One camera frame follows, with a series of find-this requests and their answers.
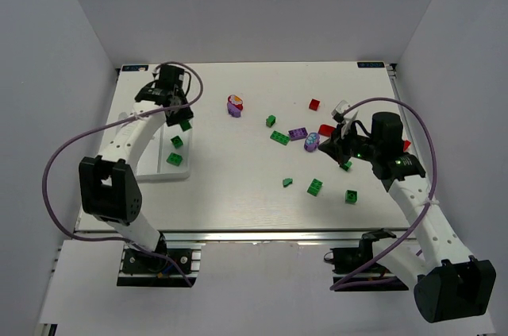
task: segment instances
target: purple block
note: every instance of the purple block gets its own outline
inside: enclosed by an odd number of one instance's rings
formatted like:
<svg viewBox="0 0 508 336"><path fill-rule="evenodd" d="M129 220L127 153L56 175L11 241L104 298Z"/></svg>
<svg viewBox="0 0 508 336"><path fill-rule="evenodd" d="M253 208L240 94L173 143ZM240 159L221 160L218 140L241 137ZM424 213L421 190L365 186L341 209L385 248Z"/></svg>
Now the purple block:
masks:
<svg viewBox="0 0 508 336"><path fill-rule="evenodd" d="M307 130L305 127L292 129L289 131L289 138L293 140L305 139L307 137Z"/></svg>
<svg viewBox="0 0 508 336"><path fill-rule="evenodd" d="M239 118L241 115L241 111L237 109L233 104L228 102L228 112L234 118Z"/></svg>
<svg viewBox="0 0 508 336"><path fill-rule="evenodd" d="M319 135L315 132L309 133L309 136L307 136L307 139L305 139L305 144L303 145L303 148L305 148L308 152L313 152L316 150L316 148L319 145Z"/></svg>

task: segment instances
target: green lego brick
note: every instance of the green lego brick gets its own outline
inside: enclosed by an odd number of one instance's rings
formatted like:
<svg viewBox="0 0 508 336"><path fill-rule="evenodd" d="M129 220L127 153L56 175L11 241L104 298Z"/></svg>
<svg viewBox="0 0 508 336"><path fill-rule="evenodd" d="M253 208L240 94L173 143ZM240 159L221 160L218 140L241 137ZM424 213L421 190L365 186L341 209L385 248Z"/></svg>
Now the green lego brick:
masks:
<svg viewBox="0 0 508 336"><path fill-rule="evenodd" d="M346 191L346 203L355 203L358 201L358 193L356 191Z"/></svg>
<svg viewBox="0 0 508 336"><path fill-rule="evenodd" d="M309 189L307 189L307 193L310 193L314 197L318 195L319 191L321 190L321 187L323 186L323 183L319 180L312 180L312 183L310 183Z"/></svg>
<svg viewBox="0 0 508 336"><path fill-rule="evenodd" d="M182 163L183 158L180 155L177 155L176 153L171 153L169 157L166 159L166 162L174 165L176 167L179 167Z"/></svg>
<svg viewBox="0 0 508 336"><path fill-rule="evenodd" d="M192 126L188 120L184 120L183 122L180 122L180 128L182 129L183 132L185 132L188 129L191 129Z"/></svg>
<svg viewBox="0 0 508 336"><path fill-rule="evenodd" d="M351 165L352 165L352 162L348 161L346 164L341 165L341 168L347 172L351 168Z"/></svg>
<svg viewBox="0 0 508 336"><path fill-rule="evenodd" d="M270 138L272 140L277 141L278 143L280 143L282 145L287 145L287 143L289 143L289 136L286 136L286 135L284 135L280 132L277 132L277 131L273 131Z"/></svg>
<svg viewBox="0 0 508 336"><path fill-rule="evenodd" d="M270 127L273 126L275 124L275 116L273 115L270 115L268 118L267 118L267 127Z"/></svg>
<svg viewBox="0 0 508 336"><path fill-rule="evenodd" d="M283 187L288 187L293 183L293 179L284 179L283 180Z"/></svg>
<svg viewBox="0 0 508 336"><path fill-rule="evenodd" d="M180 148L183 145L183 141L180 139L180 136L173 137L171 139L171 143L173 143L176 149Z"/></svg>

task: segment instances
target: purple lego brick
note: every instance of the purple lego brick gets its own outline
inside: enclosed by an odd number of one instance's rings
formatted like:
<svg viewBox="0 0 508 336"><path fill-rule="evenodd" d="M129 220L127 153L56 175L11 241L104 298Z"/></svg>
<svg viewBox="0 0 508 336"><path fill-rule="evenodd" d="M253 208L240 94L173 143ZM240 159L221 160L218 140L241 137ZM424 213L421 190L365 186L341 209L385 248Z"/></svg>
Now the purple lego brick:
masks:
<svg viewBox="0 0 508 336"><path fill-rule="evenodd" d="M292 129L289 131L289 138L293 140L305 139L307 137L307 130L305 127Z"/></svg>
<svg viewBox="0 0 508 336"><path fill-rule="evenodd" d="M241 111L237 109L233 104L228 102L228 112L234 118L239 118L241 115Z"/></svg>
<svg viewBox="0 0 508 336"><path fill-rule="evenodd" d="M319 145L319 135L315 132L309 133L309 136L307 136L307 139L305 139L305 144L303 145L303 148L305 148L306 151L313 152L316 150L316 148Z"/></svg>

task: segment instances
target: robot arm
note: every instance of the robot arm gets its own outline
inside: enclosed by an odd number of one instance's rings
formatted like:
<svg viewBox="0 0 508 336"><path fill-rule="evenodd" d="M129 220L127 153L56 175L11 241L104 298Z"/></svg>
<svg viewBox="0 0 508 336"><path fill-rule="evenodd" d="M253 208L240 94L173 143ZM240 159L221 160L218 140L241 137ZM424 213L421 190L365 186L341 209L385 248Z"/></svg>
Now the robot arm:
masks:
<svg viewBox="0 0 508 336"><path fill-rule="evenodd" d="M162 65L159 78L144 86L136 96L130 116L186 105L183 75L182 68ZM143 198L135 172L143 151L164 123L173 126L193 116L187 107L128 122L95 158L84 157L79 164L83 210L144 249L165 255L164 236L140 212ZM158 258L146 257L145 262L154 271L161 266Z"/></svg>
<svg viewBox="0 0 508 336"><path fill-rule="evenodd" d="M413 224L428 201L429 185L417 157L403 152L400 117L389 112L374 114L371 133L366 136L356 132L356 124L363 127L356 116L345 118L340 105L333 118L339 124L319 149L338 164L347 163L351 157L370 162L374 175L400 206L408 223ZM399 246L378 263L414 292L424 319L439 322L484 314L495 281L492 264L475 259L437 203L431 203L414 233L424 260ZM386 230L364 234L355 268L384 251L394 237Z"/></svg>

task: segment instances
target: wall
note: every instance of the wall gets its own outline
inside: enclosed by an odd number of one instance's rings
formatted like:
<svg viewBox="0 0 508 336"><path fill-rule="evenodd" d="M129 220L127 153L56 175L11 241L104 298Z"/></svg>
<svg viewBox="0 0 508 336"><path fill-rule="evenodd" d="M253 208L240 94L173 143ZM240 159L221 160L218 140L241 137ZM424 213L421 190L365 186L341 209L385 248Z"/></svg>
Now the wall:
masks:
<svg viewBox="0 0 508 336"><path fill-rule="evenodd" d="M397 61L430 0L79 0L123 62Z"/></svg>
<svg viewBox="0 0 508 336"><path fill-rule="evenodd" d="M0 334L30 335L62 237L44 208L46 160L106 120L115 74L77 0L0 0ZM56 213L78 213L78 162L94 139L65 151L50 176Z"/></svg>
<svg viewBox="0 0 508 336"><path fill-rule="evenodd" d="M507 54L508 0L432 0L398 67L399 92L436 143L443 211L497 270L490 312L499 334L508 334Z"/></svg>

